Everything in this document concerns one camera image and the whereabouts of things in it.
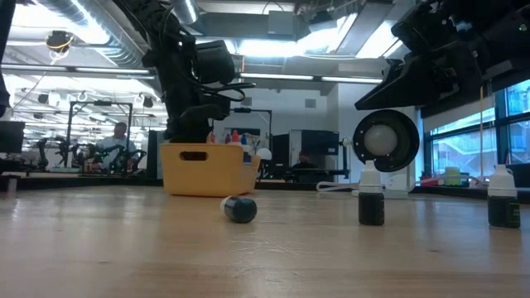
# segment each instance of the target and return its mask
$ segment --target computer monitor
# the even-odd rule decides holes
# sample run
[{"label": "computer monitor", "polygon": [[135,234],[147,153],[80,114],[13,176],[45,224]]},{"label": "computer monitor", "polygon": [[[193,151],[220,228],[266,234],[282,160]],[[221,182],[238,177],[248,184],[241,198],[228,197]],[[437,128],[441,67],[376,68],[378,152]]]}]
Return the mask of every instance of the computer monitor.
[{"label": "computer monitor", "polygon": [[0,152],[22,153],[24,122],[0,121]]}]

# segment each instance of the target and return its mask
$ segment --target desk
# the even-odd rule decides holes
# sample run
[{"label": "desk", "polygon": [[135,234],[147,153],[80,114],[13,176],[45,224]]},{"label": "desk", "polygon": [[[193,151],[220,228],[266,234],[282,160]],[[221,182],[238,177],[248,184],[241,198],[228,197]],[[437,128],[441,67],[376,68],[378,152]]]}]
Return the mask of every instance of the desk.
[{"label": "desk", "polygon": [[490,228],[481,200],[388,199],[364,227],[347,193],[251,196],[242,225],[160,187],[18,192],[0,200],[0,296],[530,296],[528,206],[516,230]]}]

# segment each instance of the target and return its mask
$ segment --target ceiling duct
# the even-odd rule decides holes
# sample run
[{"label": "ceiling duct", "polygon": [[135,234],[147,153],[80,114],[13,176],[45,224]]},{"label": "ceiling duct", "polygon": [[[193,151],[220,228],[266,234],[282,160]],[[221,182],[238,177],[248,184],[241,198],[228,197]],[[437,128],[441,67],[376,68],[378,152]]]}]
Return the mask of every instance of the ceiling duct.
[{"label": "ceiling duct", "polygon": [[173,14],[179,22],[184,25],[190,25],[199,18],[199,6],[195,0],[171,0],[175,7]]},{"label": "ceiling duct", "polygon": [[82,27],[100,26],[108,42],[97,49],[119,67],[142,67],[142,51],[116,21],[95,0],[39,0],[48,10]]}]

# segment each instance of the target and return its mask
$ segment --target bin handle hole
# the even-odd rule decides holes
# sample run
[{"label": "bin handle hole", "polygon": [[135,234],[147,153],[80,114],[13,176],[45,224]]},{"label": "bin handle hole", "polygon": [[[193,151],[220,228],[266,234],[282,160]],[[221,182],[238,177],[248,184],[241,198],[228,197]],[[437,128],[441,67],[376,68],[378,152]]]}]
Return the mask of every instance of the bin handle hole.
[{"label": "bin handle hole", "polygon": [[208,153],[184,151],[181,152],[181,159],[183,161],[206,161],[208,159]]}]

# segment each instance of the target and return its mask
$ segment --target wooden table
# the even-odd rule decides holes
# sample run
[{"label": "wooden table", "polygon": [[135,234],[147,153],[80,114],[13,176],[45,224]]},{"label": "wooden table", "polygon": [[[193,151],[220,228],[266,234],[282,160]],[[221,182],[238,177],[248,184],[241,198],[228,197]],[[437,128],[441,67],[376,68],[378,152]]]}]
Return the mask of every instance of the wooden table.
[{"label": "wooden table", "polygon": [[19,192],[0,200],[0,297],[530,297],[530,208],[490,228],[485,201],[387,199],[359,226],[347,193],[220,199],[157,187]]}]

